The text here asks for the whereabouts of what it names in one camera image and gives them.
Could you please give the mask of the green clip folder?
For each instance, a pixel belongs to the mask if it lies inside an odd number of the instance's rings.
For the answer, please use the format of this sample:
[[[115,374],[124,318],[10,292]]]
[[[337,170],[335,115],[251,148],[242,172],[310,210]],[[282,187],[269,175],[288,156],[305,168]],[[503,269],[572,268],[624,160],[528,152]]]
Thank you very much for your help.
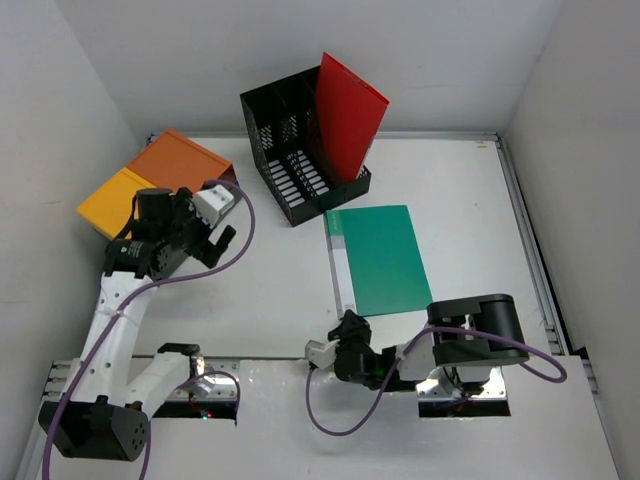
[[[382,316],[433,301],[407,206],[331,210],[325,225],[340,311]]]

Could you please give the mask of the orange drawer cabinet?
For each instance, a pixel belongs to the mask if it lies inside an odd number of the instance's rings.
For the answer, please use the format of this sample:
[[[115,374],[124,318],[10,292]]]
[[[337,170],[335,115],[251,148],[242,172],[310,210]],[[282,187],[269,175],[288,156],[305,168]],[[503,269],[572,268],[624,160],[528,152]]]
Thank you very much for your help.
[[[230,161],[174,130],[159,135],[127,168],[156,187],[173,191],[187,187],[196,192],[214,179],[237,182]]]

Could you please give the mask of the black file organizer rack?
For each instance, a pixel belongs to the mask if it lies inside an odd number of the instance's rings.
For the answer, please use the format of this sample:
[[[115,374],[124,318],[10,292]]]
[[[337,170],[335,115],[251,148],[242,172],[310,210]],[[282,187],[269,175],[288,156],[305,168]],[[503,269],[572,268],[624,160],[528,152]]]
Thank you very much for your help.
[[[368,193],[371,172],[342,181],[324,151],[314,104],[317,67],[240,95],[256,169],[296,227]]]

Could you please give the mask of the red folder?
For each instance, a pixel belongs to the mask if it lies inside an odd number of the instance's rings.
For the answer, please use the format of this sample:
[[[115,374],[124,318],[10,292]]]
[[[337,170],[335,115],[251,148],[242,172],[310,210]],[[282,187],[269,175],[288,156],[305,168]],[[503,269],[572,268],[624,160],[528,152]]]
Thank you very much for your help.
[[[389,100],[328,53],[314,95],[327,159],[340,180],[350,183],[364,165]]]

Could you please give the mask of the yellow drawer cabinet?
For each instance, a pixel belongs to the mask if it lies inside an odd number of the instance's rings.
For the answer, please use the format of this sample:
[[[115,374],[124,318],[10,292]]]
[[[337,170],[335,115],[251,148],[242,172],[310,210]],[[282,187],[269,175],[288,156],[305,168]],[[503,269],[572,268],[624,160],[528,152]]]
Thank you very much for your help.
[[[77,208],[77,213],[105,238],[112,240],[125,226],[138,190],[153,184],[128,168],[121,169]]]

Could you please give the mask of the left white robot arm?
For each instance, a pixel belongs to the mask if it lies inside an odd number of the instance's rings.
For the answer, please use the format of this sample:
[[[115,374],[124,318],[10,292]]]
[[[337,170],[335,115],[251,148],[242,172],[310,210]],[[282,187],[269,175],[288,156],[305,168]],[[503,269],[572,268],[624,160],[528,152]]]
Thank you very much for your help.
[[[66,458],[134,461],[142,453],[153,415],[180,385],[201,374],[196,344],[166,343],[135,378],[129,376],[145,312],[177,266],[192,257],[209,269],[236,231],[210,236],[234,205],[216,185],[193,193],[137,191],[124,227],[105,250],[97,300],[80,357],[71,364],[62,395],[43,403],[38,422]]]

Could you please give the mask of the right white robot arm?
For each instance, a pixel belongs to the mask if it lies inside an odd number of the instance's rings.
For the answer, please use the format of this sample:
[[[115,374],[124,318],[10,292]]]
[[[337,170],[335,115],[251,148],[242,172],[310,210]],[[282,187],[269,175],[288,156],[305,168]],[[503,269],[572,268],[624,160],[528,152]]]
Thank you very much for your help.
[[[474,393],[492,368],[522,364],[529,354],[510,344],[469,332],[480,331],[518,343],[524,341],[515,301],[508,294],[490,294],[433,302],[426,307],[429,327],[457,327],[462,333],[432,332],[375,352],[369,322],[351,310],[327,334],[335,344],[336,377],[372,391],[408,392],[442,368],[460,387]]]

